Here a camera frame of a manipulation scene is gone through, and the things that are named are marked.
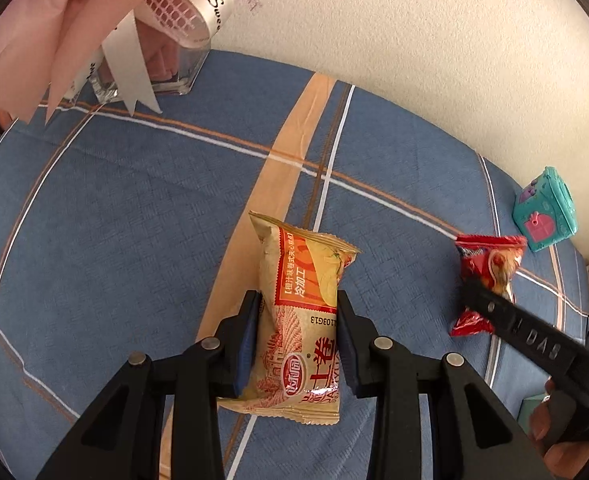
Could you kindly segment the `right hand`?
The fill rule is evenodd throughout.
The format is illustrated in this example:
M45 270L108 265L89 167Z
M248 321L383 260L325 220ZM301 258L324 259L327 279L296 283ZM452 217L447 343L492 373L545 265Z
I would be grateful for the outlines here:
M529 437L558 479L589 479L589 410L545 382L549 398L529 418Z

